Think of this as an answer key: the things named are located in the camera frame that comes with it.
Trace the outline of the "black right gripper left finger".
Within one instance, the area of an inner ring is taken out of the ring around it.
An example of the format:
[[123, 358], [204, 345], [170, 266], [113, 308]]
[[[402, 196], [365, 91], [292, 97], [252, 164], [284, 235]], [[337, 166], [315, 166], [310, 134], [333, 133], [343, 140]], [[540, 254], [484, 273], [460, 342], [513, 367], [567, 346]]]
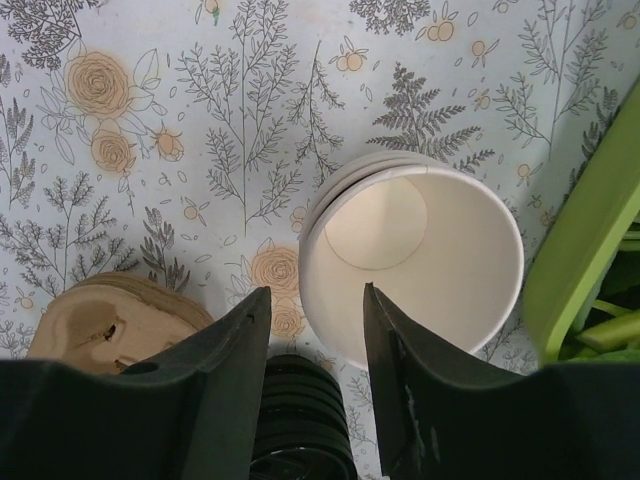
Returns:
[[5, 479], [245, 479], [271, 325], [255, 289], [223, 318], [117, 375], [1, 364]]

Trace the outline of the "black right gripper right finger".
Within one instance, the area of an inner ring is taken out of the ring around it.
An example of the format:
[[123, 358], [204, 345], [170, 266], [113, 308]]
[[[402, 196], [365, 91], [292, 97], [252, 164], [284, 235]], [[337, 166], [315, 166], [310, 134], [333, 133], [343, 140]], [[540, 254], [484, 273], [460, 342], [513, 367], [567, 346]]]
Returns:
[[636, 364], [553, 363], [522, 376], [419, 325], [372, 284], [363, 312], [385, 476], [638, 477]]

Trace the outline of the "stack of black lids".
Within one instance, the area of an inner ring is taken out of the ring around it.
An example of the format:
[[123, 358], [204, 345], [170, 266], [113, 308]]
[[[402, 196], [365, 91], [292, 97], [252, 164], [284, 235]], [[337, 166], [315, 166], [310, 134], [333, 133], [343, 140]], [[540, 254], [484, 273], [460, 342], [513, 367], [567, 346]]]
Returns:
[[356, 479], [335, 378], [292, 354], [266, 362], [251, 479]]

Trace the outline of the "stack of pulp cup carriers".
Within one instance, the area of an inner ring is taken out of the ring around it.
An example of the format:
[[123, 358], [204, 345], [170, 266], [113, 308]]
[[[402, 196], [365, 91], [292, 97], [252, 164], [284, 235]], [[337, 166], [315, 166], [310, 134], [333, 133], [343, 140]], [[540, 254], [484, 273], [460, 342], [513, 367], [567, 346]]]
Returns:
[[118, 374], [214, 322], [195, 301], [148, 279], [107, 272], [47, 306], [27, 357], [91, 374]]

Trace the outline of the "stack of paper cups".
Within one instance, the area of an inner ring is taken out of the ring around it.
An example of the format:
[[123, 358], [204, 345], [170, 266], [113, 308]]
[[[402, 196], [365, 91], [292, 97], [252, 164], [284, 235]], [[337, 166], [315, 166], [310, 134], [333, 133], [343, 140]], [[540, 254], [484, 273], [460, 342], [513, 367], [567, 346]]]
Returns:
[[299, 238], [299, 291], [322, 344], [359, 368], [367, 284], [456, 347], [478, 352], [519, 296], [524, 249], [477, 179], [409, 151], [369, 154], [319, 187]]

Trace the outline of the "green plastic vegetable tray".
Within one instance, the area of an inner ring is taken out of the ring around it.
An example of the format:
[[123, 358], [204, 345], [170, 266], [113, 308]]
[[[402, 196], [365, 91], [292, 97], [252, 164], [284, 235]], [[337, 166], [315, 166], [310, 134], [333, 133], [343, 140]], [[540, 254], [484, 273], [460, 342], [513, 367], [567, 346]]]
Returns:
[[527, 275], [522, 322], [541, 365], [558, 359], [573, 320], [639, 212], [639, 87], [627, 95]]

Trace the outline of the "floral table mat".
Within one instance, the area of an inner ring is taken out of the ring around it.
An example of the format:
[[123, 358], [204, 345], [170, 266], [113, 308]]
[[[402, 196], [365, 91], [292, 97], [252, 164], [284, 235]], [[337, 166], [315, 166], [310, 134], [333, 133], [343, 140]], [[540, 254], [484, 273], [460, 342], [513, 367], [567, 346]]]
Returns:
[[638, 74], [635, 1], [5, 1], [1, 354], [101, 272], [214, 317], [268, 285], [271, 351], [337, 376], [377, 479], [368, 376], [298, 298], [316, 191], [428, 154], [497, 193], [532, 262]]

